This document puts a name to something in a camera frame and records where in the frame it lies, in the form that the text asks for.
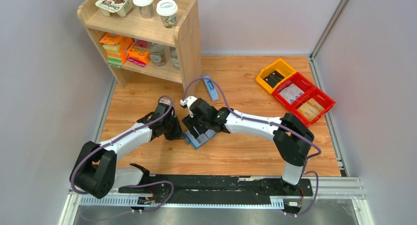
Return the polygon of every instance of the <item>cable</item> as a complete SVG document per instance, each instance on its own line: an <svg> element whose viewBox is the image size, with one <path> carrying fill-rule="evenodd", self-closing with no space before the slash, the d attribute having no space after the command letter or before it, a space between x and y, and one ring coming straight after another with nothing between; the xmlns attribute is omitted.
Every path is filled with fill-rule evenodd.
<svg viewBox="0 0 417 225"><path fill-rule="evenodd" d="M230 111L230 113L231 113L231 114L233 114L234 116L236 116L236 117L238 117L238 118L240 118L240 119L245 119L245 120L254 121L254 122L259 122L259 123L265 123L265 124L269 124L269 125L274 125L274 126L277 126L277 127L279 127L279 128L283 128L283 129L285 129L286 131L290 132L291 134L295 135L296 137L300 138L301 140L303 140L303 141L304 141L304 142L306 142L307 144L311 145L312 147L314 147L314 148L317 150L317 153L314 153L314 154L312 154L312 155L307 156L307 158L306 158L306 160L305 160L305 163L304 163L304 166L303 166L303 168L302 168L302 172L303 172L303 174L308 174L308 173L314 173L314 174L316 174L316 182L317 182L317 184L316 184L316 192L315 192L314 197L313 197L313 202L311 203L311 205L310 205L310 206L309 206L309 207L308 207L308 208L307 208L304 212L299 213L299 214L296 214L296 215L294 215L294 217L296 217L296 216L300 216L300 215L303 215L303 214L307 213L307 212L311 209L311 207L313 206L313 204L316 202L317 194L318 194L318 191L319 191L319 175L318 175L318 174L317 174L317 172L315 172L315 171L308 171L308 172L304 172L304 170L305 170L305 167L306 167L306 165L307 165L307 161L308 161L309 159L311 159L311 158L315 157L315 156L320 155L320 154L322 153L322 150L321 150L321 149L320 149L320 148L319 148L316 144L314 144L313 142L311 142L309 139L307 139L307 138L305 138L305 137L301 136L300 134L298 134L298 133L297 133L297 132L295 132L294 130L292 130L292 129L288 128L287 126L284 126L284 125L282 125L282 124L275 123L275 122L268 122L268 121L261 120L261 119L249 118L249 117L241 116L241 115L239 115L239 114L235 113L235 112L232 110L232 108L230 108L229 103L227 102L226 96L225 96L225 94L224 94L223 90L221 89L220 85L219 85L218 83L216 83L216 81L214 81L214 80L213 80L213 79L211 79L211 78L201 77L201 78L197 78L197 79L194 79L193 81L191 81L191 82L188 84L188 86L185 88L184 95L182 96L182 100L184 100L184 99L186 98L186 96L187 96L187 91L188 91L188 89L190 88L190 86L191 86L193 83L195 83L195 82L196 82L196 81L198 81L198 80L204 80L204 79L205 79L205 80L209 80L209 81L211 81L212 83L214 83L214 85L216 85L216 87L217 87L217 88L219 89L219 91L220 91L220 94L221 94L221 95L222 95L222 97L223 97L224 104L226 105L226 107L227 107L227 109Z"/></svg>
<svg viewBox="0 0 417 225"><path fill-rule="evenodd" d="M302 205L302 202L304 201L304 190L300 187L300 191L301 191L301 200L299 202L300 202L300 205Z"/></svg>
<svg viewBox="0 0 417 225"><path fill-rule="evenodd" d="M142 187L149 187L149 186L153 186L153 185L157 185L157 184L163 184L163 183L168 183L168 184L171 185L171 192L168 195L168 197L163 202L161 202L159 205L153 207L152 209L142 210L142 212L152 212L152 211L155 211L155 210L159 209L162 205L164 205L166 202L169 201L169 199L172 196L172 193L174 192L174 185L173 185L172 182L170 182L170 181L159 181L159 182L152 182L152 183L148 183L148 184L144 184L144 185L131 185L131 186L126 186L126 187L142 188Z"/></svg>
<svg viewBox="0 0 417 225"><path fill-rule="evenodd" d="M125 214L131 214L131 213L132 213L132 210L129 210L129 211L121 212L121 213L116 214L114 216L111 216L111 217L108 217L108 218L103 218L103 219L89 219L89 218L84 217L83 213L80 213L79 216L82 219L84 219L86 221L89 221L89 222L101 222L101 221L106 221L106 220L114 219L114 218L117 218L119 216L122 216L122 215L125 215Z"/></svg>
<svg viewBox="0 0 417 225"><path fill-rule="evenodd" d="M154 121L151 121L151 122L149 122L149 123L147 123L147 124L144 124L144 125L142 125L142 126L139 126L139 127L137 127L137 128L135 128L135 129L131 129L130 131L127 131L126 133L124 133L124 134L122 134L122 135L120 135L119 137L117 137L116 139L114 139L113 141L111 141L110 143L107 143L107 144L104 144L104 145L101 145L101 146L99 146L97 149L95 149L95 150L93 150L90 154L88 154L85 158L83 158L83 160L75 167L75 169L74 169L74 171L72 172L72 175L71 175L71 180L70 180L70 182L71 182L71 188L72 188L72 190L73 191L75 191L76 193L78 193L78 194L82 194L82 195L85 195L85 194L88 194L87 192L83 192L83 191L80 191L80 190L78 190L76 187L75 187L75 175L77 175L77 173L78 173L78 171L80 170L80 168L81 168L81 166L91 157L91 156L93 156L95 153L97 153L98 151L100 151L101 149L104 149L105 147L107 147L107 146L110 146L110 145L113 145L113 144L115 144L115 143L117 143L119 140L121 140L122 138L124 138L124 137L126 137L127 135L129 135L129 134L131 134L131 133L134 133L134 132L136 132L136 131L138 131L138 130L140 130L140 129L142 129L142 128L145 128L145 127L148 127L149 125L151 125L151 124L153 124L153 123L156 123L156 122L158 122L159 120L161 120L163 117L165 117L168 113L170 113L171 112L171 109L174 107L174 101L172 100L172 98L170 97L170 96L167 96L167 95L163 95L163 96L161 96L159 99L158 99L158 103L159 103L159 101L162 99L162 98L168 98L169 100L170 100L170 105L169 105L169 107L168 107L168 110L165 112L165 113L163 113L159 118L157 118L157 119L155 119Z"/></svg>
<svg viewBox="0 0 417 225"><path fill-rule="evenodd" d="M314 173L316 175L316 192L314 193L313 201L311 202L310 206L304 212L301 212L301 213L298 213L298 214L288 213L290 216L298 217L298 216L306 214L308 211L310 211L310 209L313 207L314 203L316 202L317 195L319 193L319 175L317 174L316 171L308 171L308 172L304 172L303 174L309 174L309 173Z"/></svg>
<svg viewBox="0 0 417 225"><path fill-rule="evenodd" d="M134 210L134 212L147 213L147 212L152 212L152 211L155 211L155 210L159 209L162 205L166 204L166 202L169 201L169 199L172 197L172 194L174 192L174 185L170 181L159 181L159 182L152 182L152 183L148 183L148 184L144 184L144 185L130 185L130 186L126 186L126 187L129 187L129 188L142 188L142 187L149 187L149 186L153 186L153 185L157 185L157 184L164 184L164 183L168 183L168 184L171 185L171 191L170 191L168 197L163 202L161 202L159 205L153 207L152 209L147 209L147 210L140 209L140 210ZM144 203L151 202L151 201L144 200L144 199L138 199L138 201L144 202ZM89 218L84 217L83 213L80 213L80 217L82 219L84 219L84 220L89 221L89 222L100 222L100 221L114 219L116 217L119 217L119 216L122 216L122 215L125 215L125 214L129 214L129 213L132 213L132 211L121 212L121 213L116 214L114 216L111 216L111 217L108 217L108 218L103 218L103 219L89 219Z"/></svg>
<svg viewBox="0 0 417 225"><path fill-rule="evenodd" d="M236 116L236 117L238 117L238 118L241 118L241 119L245 119L245 120L253 121L253 122L258 122L258 123L266 123L266 124L269 124L269 125L274 125L274 126L277 126L277 127L279 127L279 128L283 128L283 129L287 130L287 131L288 131L288 132L290 132L291 134L294 134L296 137L300 138L301 140L303 140L303 141L304 141L304 142L306 142L307 144L311 145L312 147L314 147L314 148L318 151L317 153L314 153L314 154L312 154L312 155L307 156L307 159L306 159L306 160L309 160L310 158L315 157L315 156L318 156L318 155L320 155L320 154L322 153L322 150L321 150L321 149L320 149L320 148L319 148L316 144L314 144L313 142L311 142L309 139L307 139L307 138L305 138L305 137L301 136L300 134L298 134L298 133L297 133L297 132L295 132L294 130L292 130L292 129L288 128L287 126L284 126L284 125L282 125L282 124L275 123L275 122L268 122L268 121L261 120L261 119L256 119L256 118L249 118L249 117L245 117L245 116L240 116L239 114L235 113L235 112L232 110L232 108L230 108L229 103L227 102L226 96L224 95L224 92L223 92L223 90L221 89L220 85L219 85L218 83L216 83L216 81L214 81L214 80L213 80L213 79L211 79L211 78L201 77L201 78L197 78L197 79L194 79L193 81L191 81L191 82L188 84L188 86L185 88L184 95L182 96L182 100L184 100L184 99L186 98L186 96L187 96L187 91L188 91L188 89L190 88L190 86L191 86L193 83L195 83L196 81L198 81L198 80L203 80L203 79L205 79L205 80L209 80L209 81L211 81L212 83L214 83L214 84L216 85L216 87L217 87L217 88L219 89L219 91L220 91L220 94L221 94L221 95L222 95L222 97L223 97L224 104L226 105L226 107L227 107L227 109L230 111L230 113L231 113L231 114L233 114L234 116Z"/></svg>

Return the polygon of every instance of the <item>blue box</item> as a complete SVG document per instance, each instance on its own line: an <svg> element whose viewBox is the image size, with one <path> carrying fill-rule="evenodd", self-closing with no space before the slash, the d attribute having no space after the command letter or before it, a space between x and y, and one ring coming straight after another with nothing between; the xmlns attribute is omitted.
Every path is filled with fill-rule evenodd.
<svg viewBox="0 0 417 225"><path fill-rule="evenodd" d="M206 75L203 75L203 77L210 78L210 75L206 74ZM216 87L210 80L204 79L204 85L206 86L207 93L210 96L212 102L220 100Z"/></svg>
<svg viewBox="0 0 417 225"><path fill-rule="evenodd" d="M207 141L212 139L216 135L216 132L212 129L208 129L205 133L198 136L198 138L194 138L191 135L190 131L186 131L184 133L185 142L193 146L194 149L200 148L202 145L206 144Z"/></svg>

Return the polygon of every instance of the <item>robotic arm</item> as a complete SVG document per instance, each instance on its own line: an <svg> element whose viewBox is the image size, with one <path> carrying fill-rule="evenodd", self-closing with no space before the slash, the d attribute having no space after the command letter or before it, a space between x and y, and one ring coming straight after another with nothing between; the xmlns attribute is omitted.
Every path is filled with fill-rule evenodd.
<svg viewBox="0 0 417 225"><path fill-rule="evenodd" d="M149 125L168 110L169 105L160 102L154 112L137 120L131 128L118 136L100 143L92 141L85 143L70 175L70 181L75 168L84 158L98 147L108 145L89 157L80 167L75 175L75 186L100 199L112 188L139 184L143 176L140 166L130 165L116 169L116 163L139 145L148 143L162 134L169 141L183 138L174 108L171 108L170 113L162 119Z"/></svg>
<svg viewBox="0 0 417 225"><path fill-rule="evenodd" d="M286 113L282 118L269 118L234 111L241 116L237 117L230 113L227 107L217 110L203 99L194 96L181 100L180 104L183 108L188 108L189 115L182 121L195 139L213 130L217 133L246 133L273 141L285 161L283 186L294 189L298 185L311 146L293 134L287 134L288 131L283 128L241 118L243 116L278 123L313 141L314 135L295 115Z"/></svg>

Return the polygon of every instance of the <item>wooden shelf board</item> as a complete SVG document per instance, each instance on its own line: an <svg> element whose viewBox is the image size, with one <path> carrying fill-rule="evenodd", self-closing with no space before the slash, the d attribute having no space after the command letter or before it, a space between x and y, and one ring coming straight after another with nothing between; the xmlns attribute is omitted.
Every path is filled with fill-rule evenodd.
<svg viewBox="0 0 417 225"><path fill-rule="evenodd" d="M168 59L166 64L163 66L156 66L151 62L147 64L145 67L141 67L136 65L130 61L126 61L123 66L123 69L131 70L137 73L150 75L153 77L157 77L160 79L170 80L175 83L182 83L181 74L179 70L177 70L171 62L171 59Z"/></svg>
<svg viewBox="0 0 417 225"><path fill-rule="evenodd" d="M155 15L150 19L142 18L135 5L125 17L120 17L116 13L106 17L97 10L86 22L86 27L174 47L175 27L165 28L161 17L156 13L156 3L153 5ZM178 9L177 21L184 12L185 10Z"/></svg>

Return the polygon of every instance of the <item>coffee cup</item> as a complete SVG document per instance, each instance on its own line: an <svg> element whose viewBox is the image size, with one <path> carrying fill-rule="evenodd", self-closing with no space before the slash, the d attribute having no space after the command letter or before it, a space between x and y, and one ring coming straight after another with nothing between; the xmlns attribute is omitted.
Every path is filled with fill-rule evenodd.
<svg viewBox="0 0 417 225"><path fill-rule="evenodd" d="M173 28L177 24L177 11L178 6L173 0L161 0L156 5L156 12L166 28Z"/></svg>
<svg viewBox="0 0 417 225"><path fill-rule="evenodd" d="M138 6L139 12L144 19L150 19L153 17L153 0L133 0L133 4Z"/></svg>

